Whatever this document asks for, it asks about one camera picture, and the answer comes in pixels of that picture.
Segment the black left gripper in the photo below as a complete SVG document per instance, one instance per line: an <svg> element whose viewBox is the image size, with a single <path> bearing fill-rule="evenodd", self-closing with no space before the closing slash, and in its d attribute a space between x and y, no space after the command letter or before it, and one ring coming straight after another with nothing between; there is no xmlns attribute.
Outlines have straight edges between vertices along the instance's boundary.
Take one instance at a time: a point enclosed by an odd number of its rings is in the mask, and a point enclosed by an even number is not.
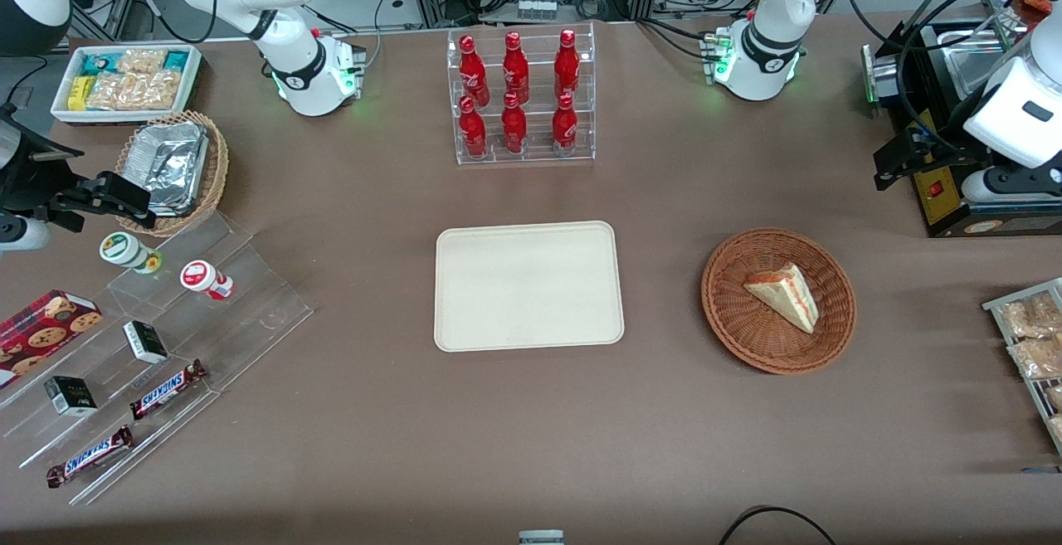
<svg viewBox="0 0 1062 545"><path fill-rule="evenodd" d="M959 132L950 138L940 138L928 129L911 124L894 137L896 149L877 149L874 153L874 185L877 191L890 188L900 178L913 173L927 173L950 166L984 168L993 163L993 154L984 144Z"/></svg>

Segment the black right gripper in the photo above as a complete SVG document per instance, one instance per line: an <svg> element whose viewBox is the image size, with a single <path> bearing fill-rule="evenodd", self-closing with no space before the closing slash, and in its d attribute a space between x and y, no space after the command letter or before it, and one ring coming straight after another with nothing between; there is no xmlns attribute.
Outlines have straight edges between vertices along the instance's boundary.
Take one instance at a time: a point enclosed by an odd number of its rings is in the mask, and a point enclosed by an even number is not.
<svg viewBox="0 0 1062 545"><path fill-rule="evenodd" d="M157 220L149 209L149 191L103 171L91 178L91 190L79 188L83 177L70 170L68 159L82 157L82 149L65 147L14 119L14 105L2 107L2 209L50 217L61 229L80 234L82 212L124 217L143 228Z"/></svg>

